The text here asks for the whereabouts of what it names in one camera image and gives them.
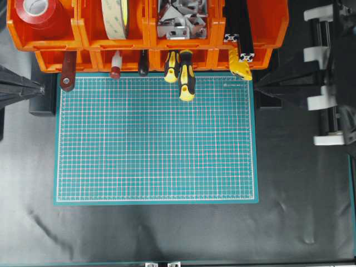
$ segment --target yellow tool handle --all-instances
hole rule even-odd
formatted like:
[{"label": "yellow tool handle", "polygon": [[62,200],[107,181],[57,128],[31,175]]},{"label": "yellow tool handle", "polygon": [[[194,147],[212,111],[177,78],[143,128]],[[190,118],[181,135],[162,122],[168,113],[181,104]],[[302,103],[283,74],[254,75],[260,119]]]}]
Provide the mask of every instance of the yellow tool handle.
[{"label": "yellow tool handle", "polygon": [[179,98],[183,101],[192,101],[195,96],[195,76],[192,64],[193,52],[183,50],[180,52],[181,70],[178,79]]},{"label": "yellow tool handle", "polygon": [[229,67],[233,75],[238,75],[246,81],[252,80],[250,66],[246,61],[240,62],[239,51],[237,48],[229,50]]},{"label": "yellow tool handle", "polygon": [[165,81],[176,82],[179,77],[180,59],[177,51],[169,51],[165,62]]}]

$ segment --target orange plastic bin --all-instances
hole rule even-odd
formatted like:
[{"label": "orange plastic bin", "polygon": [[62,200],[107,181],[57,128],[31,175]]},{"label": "orange plastic bin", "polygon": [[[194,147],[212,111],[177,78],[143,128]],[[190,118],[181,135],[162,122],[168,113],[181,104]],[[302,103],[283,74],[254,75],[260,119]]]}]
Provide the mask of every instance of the orange plastic bin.
[{"label": "orange plastic bin", "polygon": [[[229,69],[228,51],[237,43],[224,42],[226,18],[223,16],[225,0],[219,0],[220,30],[215,51],[214,70]],[[288,0],[248,0],[255,58],[252,70],[268,68],[273,49],[281,47],[289,24]]]},{"label": "orange plastic bin", "polygon": [[[35,55],[41,71],[48,73],[62,72],[65,51],[37,51]],[[86,50],[77,51],[76,71],[97,72],[98,67],[95,53]]]},{"label": "orange plastic bin", "polygon": [[60,0],[71,18],[71,29],[65,36],[56,39],[44,39],[23,22],[15,10],[15,0],[7,1],[7,27],[17,49],[22,51],[38,50],[76,50],[82,48],[81,36],[77,25],[77,0]]},{"label": "orange plastic bin", "polygon": [[[111,71],[111,60],[116,50],[101,50],[94,52],[98,69],[101,72]],[[137,71],[140,59],[140,50],[122,50],[122,67],[121,71]],[[154,70],[152,52],[149,51],[150,71]]]},{"label": "orange plastic bin", "polygon": [[149,0],[130,0],[128,38],[110,40],[105,31],[101,1],[78,0],[78,26],[88,50],[130,50],[149,48]]},{"label": "orange plastic bin", "polygon": [[219,31],[219,0],[208,0],[207,11],[207,38],[189,40],[167,40],[166,37],[158,38],[158,0],[149,0],[150,14],[150,46],[154,50],[169,49],[213,49],[216,47]]},{"label": "orange plastic bin", "polygon": [[[195,71],[207,71],[212,69],[214,63],[214,49],[191,49],[191,51],[193,52],[192,63]],[[155,51],[153,57],[155,70],[164,71],[168,52],[169,50]]]}]

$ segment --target green cutting mat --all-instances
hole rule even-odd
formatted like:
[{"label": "green cutting mat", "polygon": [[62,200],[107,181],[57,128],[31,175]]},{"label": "green cutting mat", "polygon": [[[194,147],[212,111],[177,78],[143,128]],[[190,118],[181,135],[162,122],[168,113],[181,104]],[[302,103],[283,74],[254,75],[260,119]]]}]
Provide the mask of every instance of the green cutting mat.
[{"label": "green cutting mat", "polygon": [[161,73],[58,88],[55,204],[258,202],[252,83],[198,73],[178,94]]}]

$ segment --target double-sided tape roll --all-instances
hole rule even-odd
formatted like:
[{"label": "double-sided tape roll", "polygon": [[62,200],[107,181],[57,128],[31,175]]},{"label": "double-sided tape roll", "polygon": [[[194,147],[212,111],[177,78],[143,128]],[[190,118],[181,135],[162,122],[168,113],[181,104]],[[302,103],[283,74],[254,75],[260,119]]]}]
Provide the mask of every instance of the double-sided tape roll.
[{"label": "double-sided tape roll", "polygon": [[63,37],[70,28],[69,15],[59,0],[15,0],[15,9],[42,37]]},{"label": "double-sided tape roll", "polygon": [[107,37],[126,39],[128,35],[128,0],[101,0]]}]

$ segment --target red tape roll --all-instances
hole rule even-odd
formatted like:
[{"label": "red tape roll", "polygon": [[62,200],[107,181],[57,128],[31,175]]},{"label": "red tape roll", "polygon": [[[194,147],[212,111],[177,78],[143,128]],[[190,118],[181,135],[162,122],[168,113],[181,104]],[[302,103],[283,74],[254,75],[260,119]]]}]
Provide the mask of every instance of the red tape roll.
[{"label": "red tape roll", "polygon": [[44,38],[64,37],[71,25],[59,0],[16,0],[15,9],[19,18]]}]

